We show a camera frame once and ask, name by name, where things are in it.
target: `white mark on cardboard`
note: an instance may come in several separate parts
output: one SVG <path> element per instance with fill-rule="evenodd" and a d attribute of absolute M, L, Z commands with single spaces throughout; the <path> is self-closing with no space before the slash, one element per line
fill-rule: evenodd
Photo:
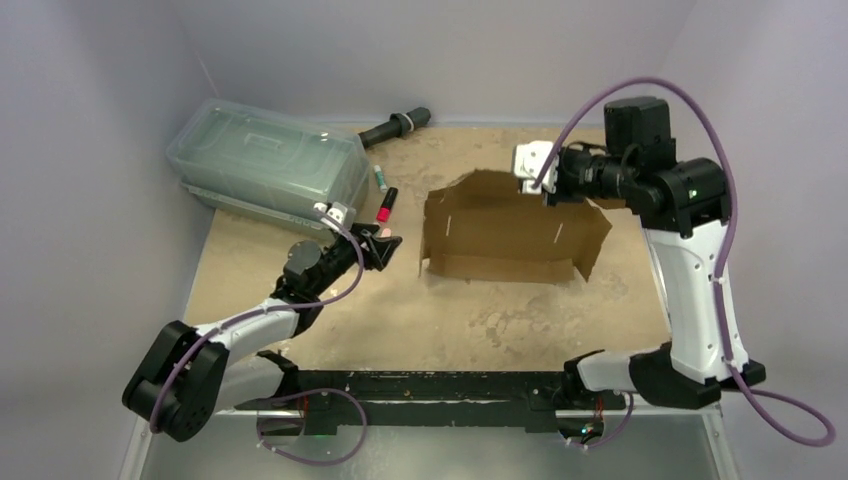
<path fill-rule="evenodd" d="M 556 243 L 556 242 L 557 242 L 557 240 L 559 240 L 559 234 L 560 234 L 560 233 L 562 233 L 562 222 L 560 222 L 560 224 L 559 224 L 559 228 L 557 229 L 557 234 L 556 234 L 556 236 L 554 237 L 554 243 Z"/>

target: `gray wall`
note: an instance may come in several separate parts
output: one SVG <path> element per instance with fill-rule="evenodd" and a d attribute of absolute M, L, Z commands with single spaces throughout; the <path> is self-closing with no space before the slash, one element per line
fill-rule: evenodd
<path fill-rule="evenodd" d="M 0 6 L 3 478 L 117 476 L 210 220 L 163 157 L 210 94 L 186 45 L 167 0 Z"/>
<path fill-rule="evenodd" d="M 840 436 L 827 449 L 792 444 L 744 399 L 725 402 L 744 478 L 844 478 L 848 471 L 848 3 L 702 0 L 662 76 L 699 99 L 730 155 L 739 189 L 731 254 L 739 327 L 766 388 L 829 414 Z M 712 155 L 686 109 L 672 111 L 684 155 Z M 766 401 L 808 436 L 805 414 Z"/>
<path fill-rule="evenodd" d="M 695 4 L 174 2 L 225 98 L 317 119 L 426 104 L 439 122 L 513 124 L 562 122 L 600 86 L 655 73 Z"/>

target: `wooden table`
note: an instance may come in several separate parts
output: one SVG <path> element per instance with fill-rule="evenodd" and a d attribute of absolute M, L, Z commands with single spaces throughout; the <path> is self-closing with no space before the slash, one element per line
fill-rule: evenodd
<path fill-rule="evenodd" d="M 549 128 L 426 128 L 369 151 L 400 189 L 390 227 L 404 238 L 382 273 L 367 272 L 347 299 L 324 309 L 295 339 L 272 348 L 301 368 L 374 370 L 558 370 L 604 348 L 631 350 L 668 339 L 638 219 L 607 211 L 613 229 L 591 278 L 568 285 L 496 283 L 418 275 L 424 199 L 475 168 L 510 166 L 517 143 L 554 139 Z M 603 143 L 601 130 L 570 140 Z M 361 212 L 373 220 L 375 181 Z M 197 269 L 187 322 L 220 320 L 261 302 L 299 234 L 218 211 Z M 342 277 L 333 291 L 349 284 Z"/>

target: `robotic arm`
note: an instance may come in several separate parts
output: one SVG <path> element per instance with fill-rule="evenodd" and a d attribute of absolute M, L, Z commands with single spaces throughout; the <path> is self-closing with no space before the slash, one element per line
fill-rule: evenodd
<path fill-rule="evenodd" d="M 730 216 L 727 181 L 711 160 L 677 162 L 669 108 L 664 100 L 636 97 L 604 107 L 606 146 L 582 142 L 560 150 L 558 161 L 533 188 L 552 142 L 519 145 L 513 173 L 522 193 L 541 194 L 545 204 L 618 199 L 638 215 L 650 252 L 671 342 L 633 353 L 592 352 L 565 363 L 568 399 L 603 390 L 639 393 L 647 402 L 697 409 L 734 388 L 715 311 L 712 271 Z M 729 282 L 725 273 L 722 282 Z M 746 384 L 765 380 L 736 329 L 733 299 L 725 283 L 733 358 Z"/>
<path fill-rule="evenodd" d="M 360 247 L 362 267 L 377 271 L 388 265 L 402 241 L 379 237 L 378 225 L 353 223 L 353 212 L 344 205 L 328 210 L 317 204 L 316 209 L 325 214 L 322 221 L 333 230 L 335 242 L 323 249 L 313 241 L 292 246 L 274 291 L 254 309 L 197 327 L 180 321 L 166 325 L 124 390 L 124 406 L 150 421 L 151 429 L 181 442 L 193 437 L 214 412 L 276 396 L 289 387 L 286 374 L 296 367 L 282 356 L 265 351 L 239 360 L 295 337 L 315 322 L 324 304 L 333 301 L 322 302 L 319 295 L 359 263 L 351 239 Z M 341 227 L 349 232 L 342 234 Z"/>

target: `open cardboard box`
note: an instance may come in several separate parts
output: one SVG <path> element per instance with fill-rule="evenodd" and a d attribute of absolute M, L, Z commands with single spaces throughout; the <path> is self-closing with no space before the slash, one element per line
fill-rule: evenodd
<path fill-rule="evenodd" d="M 476 170 L 427 196 L 419 275 L 429 259 L 430 272 L 452 278 L 564 283 L 576 268 L 588 280 L 611 228 L 588 201 L 548 207 L 519 193 L 510 172 Z"/>

